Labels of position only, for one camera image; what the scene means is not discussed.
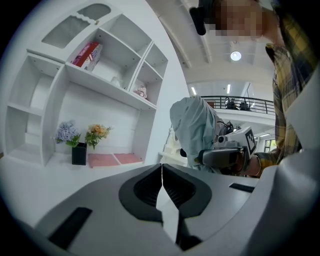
balcony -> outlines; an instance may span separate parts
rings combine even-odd
[[[273,101],[239,96],[201,96],[224,120],[234,120],[274,126]]]

flower pot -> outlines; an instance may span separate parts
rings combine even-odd
[[[72,148],[72,164],[85,166],[87,162],[87,144],[79,143]]]

plaid shirt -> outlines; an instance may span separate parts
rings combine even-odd
[[[265,48],[275,67],[272,86],[277,147],[269,153],[255,154],[260,160],[261,171],[278,165],[283,158],[300,150],[298,137],[286,122],[285,113],[308,83],[318,63],[307,35],[297,22],[284,12],[277,1],[273,1],[272,7],[279,17],[286,48],[270,43]]]

black slot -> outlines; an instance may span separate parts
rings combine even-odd
[[[255,189],[254,186],[246,186],[246,185],[242,185],[242,184],[238,184],[238,183],[232,183],[229,186],[229,188],[241,190],[241,191],[245,191],[245,192],[249,192],[249,193],[252,193]]]
[[[67,250],[91,213],[91,209],[78,207],[49,237],[49,241]]]
[[[178,230],[176,234],[175,243],[183,250],[186,251],[202,242],[199,237],[190,235],[186,226],[184,218],[179,214]]]

